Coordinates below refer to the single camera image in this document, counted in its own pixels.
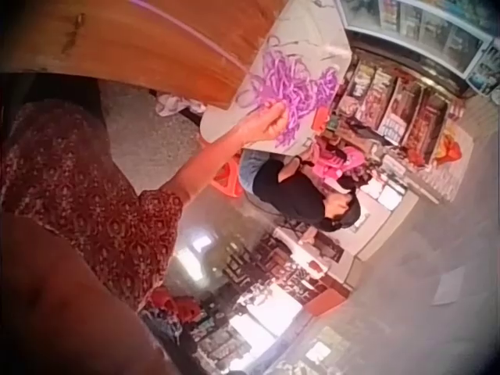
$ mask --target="floor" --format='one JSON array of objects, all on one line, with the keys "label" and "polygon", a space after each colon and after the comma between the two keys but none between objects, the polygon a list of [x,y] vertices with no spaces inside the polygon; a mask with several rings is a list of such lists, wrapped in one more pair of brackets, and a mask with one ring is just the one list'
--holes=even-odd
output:
[{"label": "floor", "polygon": [[[197,128],[181,116],[155,115],[147,91],[105,83],[102,97],[113,158],[137,191],[158,187],[198,149]],[[464,119],[476,145],[456,200],[420,200],[364,265],[354,295],[306,332],[286,362],[302,360],[326,331],[337,343],[319,363],[328,374],[468,373],[498,344],[498,109],[474,99]],[[193,281],[174,259],[167,284],[196,296],[216,288],[225,262],[218,250],[231,242],[252,246],[266,230],[261,214],[205,189],[186,208],[176,246],[177,254],[195,254],[203,278]],[[211,243],[198,250],[195,240],[204,236]],[[433,305],[441,276],[456,269],[458,300]]]},{"label": "floor", "polygon": [[[307,362],[321,340],[331,353],[318,373],[470,374],[499,348],[498,109],[475,98],[465,120],[475,151],[456,200],[420,200],[364,266],[351,298],[311,327],[285,363]],[[434,305],[451,271],[457,300]]]}]

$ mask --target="black shirt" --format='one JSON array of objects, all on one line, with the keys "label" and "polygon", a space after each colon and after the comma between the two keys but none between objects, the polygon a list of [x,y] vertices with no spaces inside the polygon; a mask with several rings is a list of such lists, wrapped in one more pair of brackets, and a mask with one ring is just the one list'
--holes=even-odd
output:
[{"label": "black shirt", "polygon": [[286,217],[318,226],[325,217],[323,194],[299,170],[278,182],[283,166],[283,162],[275,159],[265,162],[255,175],[253,193]]}]

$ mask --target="wooden surface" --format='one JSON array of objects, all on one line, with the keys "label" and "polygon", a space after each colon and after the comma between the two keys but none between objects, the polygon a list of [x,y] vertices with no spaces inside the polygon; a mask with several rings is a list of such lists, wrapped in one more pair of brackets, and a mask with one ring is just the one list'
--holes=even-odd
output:
[{"label": "wooden surface", "polygon": [[[148,0],[248,69],[287,0]],[[226,108],[245,71],[204,42],[125,0],[34,2],[10,31],[2,72],[117,80]]]}]

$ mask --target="patterned dress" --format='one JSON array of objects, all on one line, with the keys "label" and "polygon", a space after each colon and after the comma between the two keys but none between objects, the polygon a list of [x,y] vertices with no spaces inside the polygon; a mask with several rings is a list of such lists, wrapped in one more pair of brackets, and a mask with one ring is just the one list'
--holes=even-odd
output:
[{"label": "patterned dress", "polygon": [[132,309],[163,282],[182,202],[161,189],[138,196],[111,159],[103,124],[81,107],[26,104],[2,146],[1,178],[2,211],[68,240]]}]

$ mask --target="jeans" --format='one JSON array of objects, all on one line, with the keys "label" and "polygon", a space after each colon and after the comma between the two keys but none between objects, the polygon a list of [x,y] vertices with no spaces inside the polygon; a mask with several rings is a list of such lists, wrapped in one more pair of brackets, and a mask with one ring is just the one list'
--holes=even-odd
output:
[{"label": "jeans", "polygon": [[269,160],[270,153],[245,149],[241,153],[238,178],[245,191],[253,194],[253,180],[263,164]]}]

